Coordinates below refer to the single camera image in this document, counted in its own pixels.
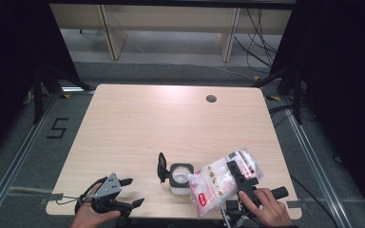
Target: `black round hole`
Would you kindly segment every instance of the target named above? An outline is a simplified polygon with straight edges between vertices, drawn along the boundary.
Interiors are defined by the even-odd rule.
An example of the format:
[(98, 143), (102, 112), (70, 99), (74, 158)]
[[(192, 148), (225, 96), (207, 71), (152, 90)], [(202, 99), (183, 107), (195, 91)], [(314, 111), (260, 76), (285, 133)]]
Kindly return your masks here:
[(214, 95), (208, 95), (206, 96), (206, 101), (208, 101), (209, 103), (214, 103), (216, 101), (216, 97)]

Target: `red logo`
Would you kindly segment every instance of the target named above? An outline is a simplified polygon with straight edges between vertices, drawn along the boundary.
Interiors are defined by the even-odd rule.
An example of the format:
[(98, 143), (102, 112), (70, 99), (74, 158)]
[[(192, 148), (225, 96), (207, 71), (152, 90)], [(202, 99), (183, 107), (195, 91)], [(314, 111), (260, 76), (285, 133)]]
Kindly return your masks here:
[(205, 195), (203, 193), (200, 193), (198, 195), (198, 200), (200, 200), (201, 206), (205, 206), (206, 205), (206, 198), (205, 198)]

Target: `snack package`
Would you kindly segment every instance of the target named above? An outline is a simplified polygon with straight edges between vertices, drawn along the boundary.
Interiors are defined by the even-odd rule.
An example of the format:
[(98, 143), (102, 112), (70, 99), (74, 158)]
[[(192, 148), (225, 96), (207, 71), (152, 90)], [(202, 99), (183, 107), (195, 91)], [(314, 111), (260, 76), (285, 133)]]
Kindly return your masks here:
[(191, 199), (197, 205), (198, 216), (203, 217), (209, 210), (238, 193), (234, 177), (227, 162), (235, 161), (246, 179), (262, 178), (259, 166), (247, 149), (234, 151), (198, 172), (188, 176)]

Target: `wooden table top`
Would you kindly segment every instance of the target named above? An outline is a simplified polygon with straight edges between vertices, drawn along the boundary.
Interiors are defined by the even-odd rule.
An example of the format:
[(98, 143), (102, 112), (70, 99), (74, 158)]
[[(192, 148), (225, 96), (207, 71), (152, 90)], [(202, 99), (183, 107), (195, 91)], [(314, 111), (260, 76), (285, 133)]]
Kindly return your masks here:
[[(214, 103), (207, 101), (211, 95)], [(258, 188), (285, 186), (298, 200), (262, 93), (257, 88), (184, 85), (99, 85), (87, 109), (53, 194), (79, 197), (96, 180), (115, 172), (132, 178), (118, 201), (144, 198), (132, 218), (195, 219), (189, 196), (160, 183), (160, 152), (172, 163), (191, 163), (195, 171), (231, 152), (247, 148), (264, 177)], [(74, 203), (50, 201), (50, 215), (73, 215)], [(300, 208), (288, 210), (292, 219)], [(214, 208), (203, 219), (221, 219)]]

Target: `hand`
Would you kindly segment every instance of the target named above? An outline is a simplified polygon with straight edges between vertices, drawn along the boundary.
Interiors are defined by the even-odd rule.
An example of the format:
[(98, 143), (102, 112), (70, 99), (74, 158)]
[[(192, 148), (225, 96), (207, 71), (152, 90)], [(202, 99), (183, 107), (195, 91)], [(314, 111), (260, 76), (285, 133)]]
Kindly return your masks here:
[(291, 226), (286, 206), (275, 199), (270, 189), (260, 188), (255, 191), (257, 198), (262, 204), (259, 209), (253, 201), (242, 191), (239, 191), (239, 197), (244, 205), (259, 219), (265, 226)]
[[(94, 194), (100, 187), (100, 183), (94, 186), (90, 194)], [(94, 228), (105, 221), (115, 219), (121, 215), (119, 211), (110, 211), (103, 214), (96, 213), (91, 208), (91, 198), (85, 199), (76, 213), (75, 219), (72, 222), (71, 228)]]

